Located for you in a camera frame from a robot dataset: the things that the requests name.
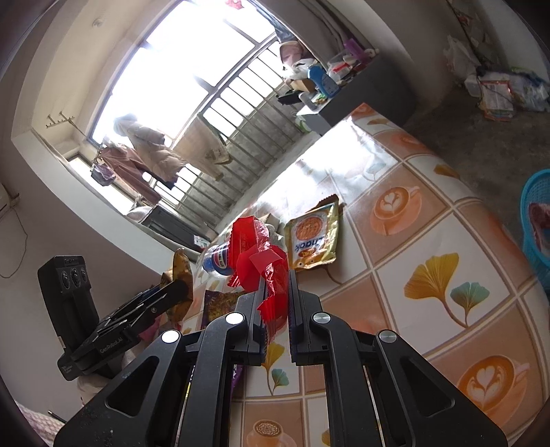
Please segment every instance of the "table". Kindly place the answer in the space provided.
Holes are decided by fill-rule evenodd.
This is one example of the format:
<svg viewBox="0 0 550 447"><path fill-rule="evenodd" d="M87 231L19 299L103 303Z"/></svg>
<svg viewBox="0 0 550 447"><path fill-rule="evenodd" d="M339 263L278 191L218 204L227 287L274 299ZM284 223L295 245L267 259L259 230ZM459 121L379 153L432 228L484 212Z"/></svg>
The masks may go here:
<svg viewBox="0 0 550 447"><path fill-rule="evenodd" d="M353 109L367 103L402 126L415 111L416 98L399 69L379 54L346 86L314 111L304 106L298 116L311 130L325 135Z"/></svg>
<svg viewBox="0 0 550 447"><path fill-rule="evenodd" d="M550 307L507 230L457 172L367 105L242 215L286 222L330 194L345 203L338 258L299 272L300 288L354 329L398 332L516 439L549 395ZM182 331L200 326L205 289L230 290L199 268ZM262 445L259 421L282 430L281 446L328 445L322 368L291 363L286 330L270 349L234 393L231 445Z"/></svg>

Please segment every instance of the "white bag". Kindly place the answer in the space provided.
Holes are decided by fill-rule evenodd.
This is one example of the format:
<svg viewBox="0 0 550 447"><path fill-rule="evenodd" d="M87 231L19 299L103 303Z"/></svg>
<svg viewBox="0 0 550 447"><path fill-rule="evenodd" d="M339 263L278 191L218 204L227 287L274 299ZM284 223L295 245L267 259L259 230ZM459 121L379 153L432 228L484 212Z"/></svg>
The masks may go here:
<svg viewBox="0 0 550 447"><path fill-rule="evenodd" d="M447 40L449 48L443 50L447 58L447 67L460 81L464 82L469 75L475 74L476 67L481 63L472 50L458 39L447 36Z"/></svg>

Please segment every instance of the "electrical wire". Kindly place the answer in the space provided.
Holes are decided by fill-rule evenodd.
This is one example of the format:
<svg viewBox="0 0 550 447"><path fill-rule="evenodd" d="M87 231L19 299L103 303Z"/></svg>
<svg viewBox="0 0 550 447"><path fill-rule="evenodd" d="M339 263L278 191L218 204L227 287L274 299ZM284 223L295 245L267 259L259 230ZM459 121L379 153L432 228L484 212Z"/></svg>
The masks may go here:
<svg viewBox="0 0 550 447"><path fill-rule="evenodd" d="M23 224L21 223L21 219L19 218L19 214L17 214L17 211L15 208L12 208L13 212L15 213L15 215L17 216L17 220L19 221L19 225L21 225L21 229L23 230L23 232L25 233L25 248L23 249L23 256L21 256L21 261L19 261L19 265L17 266L17 268L14 270L14 272L9 275L9 276L4 276L0 273L0 277L1 278L4 278L4 279L10 279L13 275L15 275L19 269L21 268L21 264L23 263L23 259L25 259L25 254L27 253L27 239L29 239L29 235L27 234L27 232L25 231L25 227L23 226Z"/></svg>
<svg viewBox="0 0 550 447"><path fill-rule="evenodd" d="M510 98L507 98L506 96L504 96L502 93L500 93L499 91L495 91L495 90L491 90L487 85L485 85L480 77L478 75L476 75L476 79L477 79L477 84L480 88L480 91L481 91L481 99L479 100L479 102L477 103L477 105L479 106L479 104L481 104L481 102L483 101L483 89L487 89L489 90L491 93L495 93L497 94L498 96L502 96L504 99L506 99L510 104L512 104L512 106L514 105L514 101L512 101Z"/></svg>

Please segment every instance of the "blue bottle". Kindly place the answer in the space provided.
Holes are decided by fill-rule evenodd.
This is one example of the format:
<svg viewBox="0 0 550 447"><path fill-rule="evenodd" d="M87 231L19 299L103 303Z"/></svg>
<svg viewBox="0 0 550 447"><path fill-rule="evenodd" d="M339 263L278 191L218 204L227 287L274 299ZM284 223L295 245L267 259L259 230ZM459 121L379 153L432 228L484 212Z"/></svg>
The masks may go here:
<svg viewBox="0 0 550 447"><path fill-rule="evenodd" d="M307 77L315 83L319 91L326 97L332 98L340 90L338 84L319 65L310 67L307 71Z"/></svg>
<svg viewBox="0 0 550 447"><path fill-rule="evenodd" d="M202 268L207 273L219 273L222 276L233 275L233 269L227 265L229 242L210 247L205 253L202 261Z"/></svg>

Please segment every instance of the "plastic bag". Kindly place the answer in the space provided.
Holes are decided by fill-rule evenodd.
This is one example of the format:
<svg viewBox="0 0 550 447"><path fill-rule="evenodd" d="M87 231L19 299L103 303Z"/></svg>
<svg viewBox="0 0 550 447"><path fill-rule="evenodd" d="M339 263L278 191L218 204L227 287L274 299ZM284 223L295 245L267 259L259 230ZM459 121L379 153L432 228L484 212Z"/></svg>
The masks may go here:
<svg viewBox="0 0 550 447"><path fill-rule="evenodd" d="M235 271L229 287L241 286L246 292L254 292L259 288L260 278L265 279L268 294L258 311L270 343L288 317L287 254L271 245L264 223L253 216L241 217L233 223L228 265Z"/></svg>
<svg viewBox="0 0 550 447"><path fill-rule="evenodd" d="M510 87L519 107L531 112L549 112L548 83L534 73L510 75Z"/></svg>
<svg viewBox="0 0 550 447"><path fill-rule="evenodd" d="M443 50L443 54L447 58L447 67L453 72L453 74L462 82L466 78L476 72L476 67L481 63L477 57L458 39L452 36L447 36L449 42L449 49Z"/></svg>

